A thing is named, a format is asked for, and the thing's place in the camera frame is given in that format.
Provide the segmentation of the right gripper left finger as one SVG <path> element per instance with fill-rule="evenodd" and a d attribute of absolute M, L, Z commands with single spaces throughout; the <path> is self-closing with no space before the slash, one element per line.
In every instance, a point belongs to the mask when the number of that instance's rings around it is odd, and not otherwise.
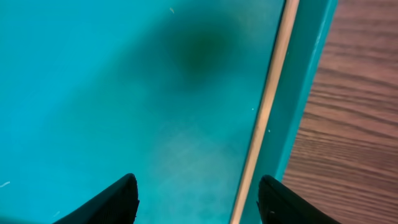
<path fill-rule="evenodd" d="M 128 173 L 55 224 L 133 224 L 138 206 L 137 180 Z"/>

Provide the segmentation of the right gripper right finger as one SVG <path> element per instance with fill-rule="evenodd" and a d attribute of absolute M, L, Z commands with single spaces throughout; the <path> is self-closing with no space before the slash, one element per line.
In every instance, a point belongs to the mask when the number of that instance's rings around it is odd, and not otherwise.
<path fill-rule="evenodd" d="M 261 178 L 257 206 L 263 224 L 340 224 L 270 175 Z"/>

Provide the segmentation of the wooden chopstick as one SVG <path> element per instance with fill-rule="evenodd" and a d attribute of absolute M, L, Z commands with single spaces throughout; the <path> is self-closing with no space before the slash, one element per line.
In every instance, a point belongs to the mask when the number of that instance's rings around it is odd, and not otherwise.
<path fill-rule="evenodd" d="M 289 41 L 294 26 L 299 0 L 285 0 L 284 10 L 280 19 L 278 33 L 272 52 L 267 80 L 261 98 L 261 104 L 257 112 L 255 127 L 244 169 L 239 182 L 236 200 L 231 214 L 230 224 L 239 224 L 243 215 L 244 206 L 248 197 L 252 178 L 256 168 L 256 163 L 262 147 L 262 141 L 266 132 L 269 116 L 277 91 L 278 82 L 282 73 L 285 56 L 289 46 Z"/>

